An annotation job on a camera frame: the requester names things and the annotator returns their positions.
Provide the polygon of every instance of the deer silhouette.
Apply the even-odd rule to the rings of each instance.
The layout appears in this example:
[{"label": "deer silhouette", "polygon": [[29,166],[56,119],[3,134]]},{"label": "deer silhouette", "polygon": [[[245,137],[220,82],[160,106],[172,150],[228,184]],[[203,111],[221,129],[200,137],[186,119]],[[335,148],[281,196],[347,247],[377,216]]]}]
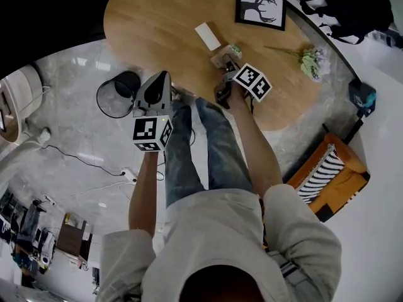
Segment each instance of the deer silhouette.
[{"label": "deer silhouette", "polygon": [[263,1],[267,1],[269,4],[273,3],[277,6],[275,0],[256,0],[254,3],[241,1],[241,19],[245,19],[245,12],[252,9],[259,13],[260,20],[264,23],[272,23],[276,20],[276,18],[265,18],[262,16],[262,12],[264,11],[260,10],[259,7],[263,5]]}]

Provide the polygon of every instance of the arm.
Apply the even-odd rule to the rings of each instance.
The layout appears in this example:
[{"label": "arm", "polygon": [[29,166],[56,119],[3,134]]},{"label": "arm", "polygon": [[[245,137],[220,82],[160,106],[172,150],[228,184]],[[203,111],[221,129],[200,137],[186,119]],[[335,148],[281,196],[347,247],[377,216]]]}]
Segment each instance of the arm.
[{"label": "arm", "polygon": [[253,188],[263,198],[267,189],[283,183],[276,155],[254,121],[241,87],[236,83],[228,104],[241,136]]},{"label": "arm", "polygon": [[145,230],[151,237],[157,218],[157,161],[158,152],[145,153],[128,210],[129,229]]},{"label": "arm", "polygon": [[299,301],[317,301],[314,296],[320,296],[320,301],[330,301],[341,274],[340,242],[294,188],[282,184],[277,159],[256,125],[239,86],[234,86],[231,94],[229,106],[241,135],[249,174],[264,201],[270,250],[294,262],[308,277],[307,282],[301,282],[290,293],[297,290],[298,294],[294,295]]},{"label": "arm", "polygon": [[157,213],[157,152],[144,155],[128,211],[130,230],[102,238],[97,301],[116,301],[125,294],[141,296],[141,282],[156,258],[152,238]]}]

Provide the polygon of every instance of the tabletop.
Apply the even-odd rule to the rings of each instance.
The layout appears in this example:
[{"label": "tabletop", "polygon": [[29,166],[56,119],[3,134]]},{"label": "tabletop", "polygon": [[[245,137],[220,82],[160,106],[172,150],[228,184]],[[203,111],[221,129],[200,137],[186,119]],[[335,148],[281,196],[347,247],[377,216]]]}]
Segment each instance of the tabletop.
[{"label": "tabletop", "polygon": [[265,48],[299,51],[312,46],[286,17],[285,31],[235,23],[236,0],[110,0],[104,29],[112,50],[124,61],[149,72],[167,70],[176,86],[214,103],[222,71],[195,28],[207,22],[221,39],[241,48],[239,65],[249,63],[265,74],[273,89],[254,117],[260,129],[279,130],[296,122],[319,95],[321,85],[300,70],[298,58]]}]

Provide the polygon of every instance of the white box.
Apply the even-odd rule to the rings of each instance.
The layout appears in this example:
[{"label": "white box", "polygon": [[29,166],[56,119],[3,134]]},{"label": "white box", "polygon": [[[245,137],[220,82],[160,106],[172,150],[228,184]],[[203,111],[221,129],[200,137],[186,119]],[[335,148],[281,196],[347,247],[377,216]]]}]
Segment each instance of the white box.
[{"label": "white box", "polygon": [[219,40],[214,35],[208,24],[202,23],[200,26],[196,27],[195,30],[211,51],[216,50],[221,46]]}]

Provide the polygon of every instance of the framed deer picture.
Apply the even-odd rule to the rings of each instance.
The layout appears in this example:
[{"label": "framed deer picture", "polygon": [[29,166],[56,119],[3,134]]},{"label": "framed deer picture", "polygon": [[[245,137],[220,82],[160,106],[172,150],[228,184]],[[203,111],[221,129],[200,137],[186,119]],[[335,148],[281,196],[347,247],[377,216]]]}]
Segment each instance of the framed deer picture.
[{"label": "framed deer picture", "polygon": [[285,0],[236,1],[236,23],[285,30]]}]

